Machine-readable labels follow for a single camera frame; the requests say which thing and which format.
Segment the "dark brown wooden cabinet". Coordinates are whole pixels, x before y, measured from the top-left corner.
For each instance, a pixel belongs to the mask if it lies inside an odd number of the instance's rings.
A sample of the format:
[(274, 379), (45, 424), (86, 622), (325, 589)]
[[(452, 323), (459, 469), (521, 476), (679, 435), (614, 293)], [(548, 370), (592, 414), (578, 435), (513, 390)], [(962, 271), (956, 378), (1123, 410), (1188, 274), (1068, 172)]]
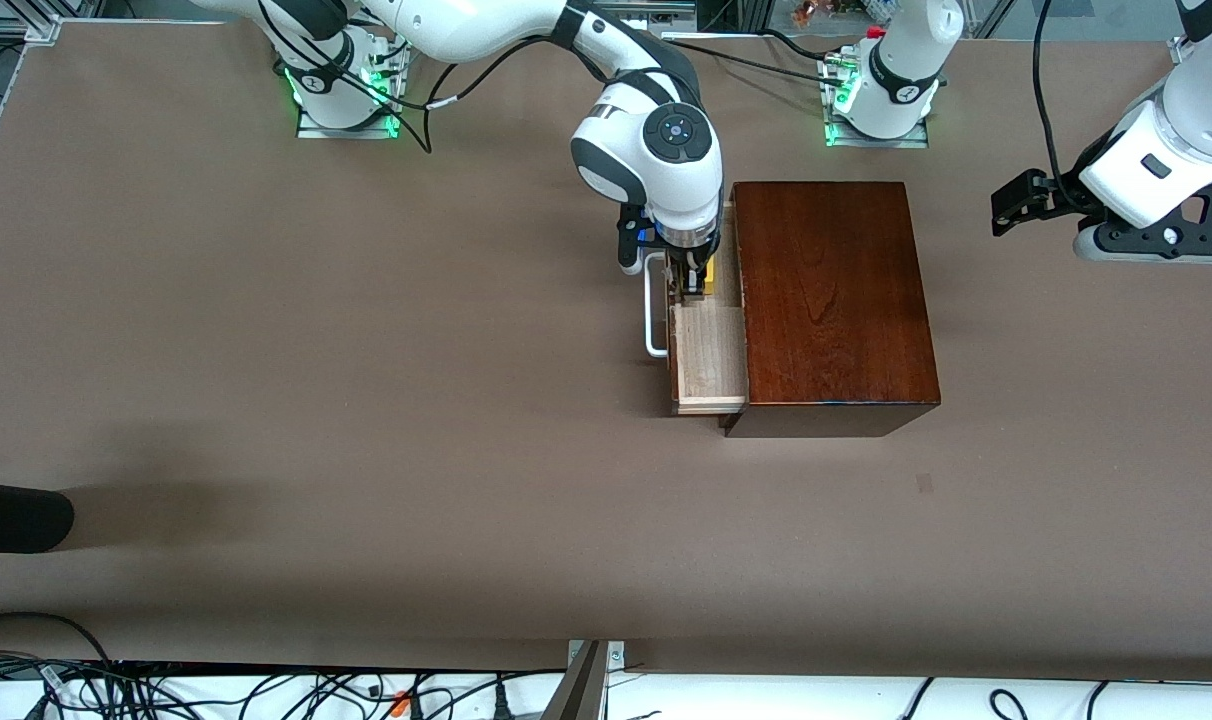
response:
[(728, 438), (884, 438), (943, 401), (907, 185), (734, 184), (747, 404)]

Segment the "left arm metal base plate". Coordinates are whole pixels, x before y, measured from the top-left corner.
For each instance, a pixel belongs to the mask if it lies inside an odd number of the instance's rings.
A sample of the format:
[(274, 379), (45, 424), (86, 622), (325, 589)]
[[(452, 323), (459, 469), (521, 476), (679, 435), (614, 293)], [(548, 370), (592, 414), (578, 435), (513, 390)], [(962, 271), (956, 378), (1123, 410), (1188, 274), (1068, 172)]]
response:
[(930, 127), (927, 114), (930, 102), (917, 122), (909, 131), (894, 138), (877, 138), (862, 132), (848, 118), (839, 113), (839, 102), (848, 99), (859, 88), (858, 78), (859, 50), (854, 44), (844, 45), (834, 53), (827, 53), (822, 61), (816, 61), (821, 78), (839, 79), (837, 86), (825, 85), (821, 88), (822, 118), (824, 118), (824, 137), (829, 147), (859, 147), (859, 149), (926, 149), (930, 145)]

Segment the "wooden drawer with white handle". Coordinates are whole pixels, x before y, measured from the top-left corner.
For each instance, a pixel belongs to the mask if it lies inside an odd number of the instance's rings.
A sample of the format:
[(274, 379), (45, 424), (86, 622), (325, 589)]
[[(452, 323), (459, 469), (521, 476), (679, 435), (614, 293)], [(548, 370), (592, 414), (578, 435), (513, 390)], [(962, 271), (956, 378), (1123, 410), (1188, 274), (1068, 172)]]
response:
[(747, 406), (747, 322), (734, 234), (726, 202), (714, 296), (667, 299), (667, 255), (644, 255), (644, 347), (667, 361), (673, 415), (728, 416)]

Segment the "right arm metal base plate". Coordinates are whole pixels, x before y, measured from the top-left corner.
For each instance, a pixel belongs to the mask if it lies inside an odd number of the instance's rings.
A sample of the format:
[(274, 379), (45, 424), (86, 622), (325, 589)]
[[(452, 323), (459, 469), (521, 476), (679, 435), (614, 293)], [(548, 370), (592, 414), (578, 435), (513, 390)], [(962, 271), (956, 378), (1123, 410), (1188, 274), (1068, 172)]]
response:
[(298, 105), (301, 138), (395, 138), (408, 76), (408, 47), (359, 25), (349, 25), (330, 63), (305, 59), (286, 67), (285, 78)]

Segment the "black cylinder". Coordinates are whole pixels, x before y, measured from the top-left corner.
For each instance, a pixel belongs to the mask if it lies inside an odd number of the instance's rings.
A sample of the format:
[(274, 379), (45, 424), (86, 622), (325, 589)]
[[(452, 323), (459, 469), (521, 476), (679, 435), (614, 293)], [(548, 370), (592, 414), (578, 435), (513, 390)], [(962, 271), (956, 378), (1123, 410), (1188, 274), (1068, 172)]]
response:
[(61, 492), (0, 486), (0, 553), (52, 552), (74, 521), (74, 505)]

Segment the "metal bracket with dark bar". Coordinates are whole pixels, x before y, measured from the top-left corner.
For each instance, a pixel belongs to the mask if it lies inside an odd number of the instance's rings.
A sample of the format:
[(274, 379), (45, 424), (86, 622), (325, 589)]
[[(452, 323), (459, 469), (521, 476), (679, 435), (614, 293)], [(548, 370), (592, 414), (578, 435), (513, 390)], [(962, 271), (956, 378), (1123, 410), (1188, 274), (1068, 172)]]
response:
[(539, 720), (604, 720), (607, 684), (625, 669), (625, 642), (571, 641), (568, 669)]

